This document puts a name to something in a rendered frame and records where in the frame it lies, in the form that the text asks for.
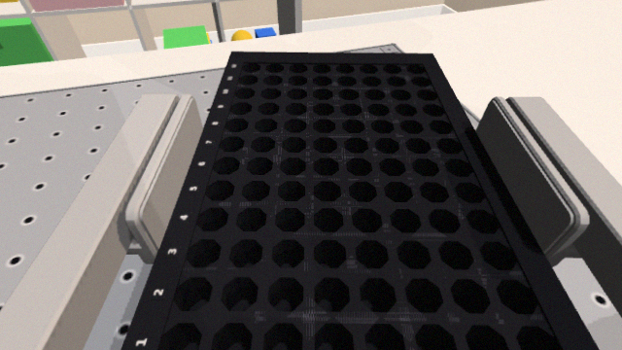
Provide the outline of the grey perforated breadboard plate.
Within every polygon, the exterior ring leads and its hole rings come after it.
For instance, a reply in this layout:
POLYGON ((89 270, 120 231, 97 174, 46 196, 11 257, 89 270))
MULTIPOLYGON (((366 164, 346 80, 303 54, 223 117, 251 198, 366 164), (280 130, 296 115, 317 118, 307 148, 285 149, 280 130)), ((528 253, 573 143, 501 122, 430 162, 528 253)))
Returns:
MULTIPOLYGON (((0 309, 145 92, 193 96, 204 127, 225 67, 0 95, 0 309)), ((83 350, 121 350, 152 264, 125 255, 83 350)), ((622 318, 583 259, 552 267, 600 350, 622 318)))

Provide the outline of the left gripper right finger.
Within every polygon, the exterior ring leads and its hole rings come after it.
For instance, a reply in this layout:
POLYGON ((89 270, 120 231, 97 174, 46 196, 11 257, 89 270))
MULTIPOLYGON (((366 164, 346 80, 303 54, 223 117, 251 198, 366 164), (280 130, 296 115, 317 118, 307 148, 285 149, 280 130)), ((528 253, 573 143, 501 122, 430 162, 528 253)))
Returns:
POLYGON ((475 132, 551 266, 583 259, 622 318, 622 186, 540 96, 496 96, 475 132))

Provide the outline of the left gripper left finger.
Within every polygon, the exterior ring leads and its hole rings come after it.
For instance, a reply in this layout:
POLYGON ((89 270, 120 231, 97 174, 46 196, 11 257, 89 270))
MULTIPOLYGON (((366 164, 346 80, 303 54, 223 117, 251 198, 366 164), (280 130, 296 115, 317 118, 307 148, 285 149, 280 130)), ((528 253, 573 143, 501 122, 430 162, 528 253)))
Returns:
POLYGON ((203 126, 144 93, 0 310, 0 350, 83 350, 125 255, 154 264, 203 126))

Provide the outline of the black well plate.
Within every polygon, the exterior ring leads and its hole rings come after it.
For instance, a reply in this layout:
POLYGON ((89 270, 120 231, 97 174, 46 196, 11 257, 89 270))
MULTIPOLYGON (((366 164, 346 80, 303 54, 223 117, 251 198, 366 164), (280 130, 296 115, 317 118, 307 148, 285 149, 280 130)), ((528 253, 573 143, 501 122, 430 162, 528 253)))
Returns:
POLYGON ((231 52, 121 350, 600 349, 433 53, 231 52))

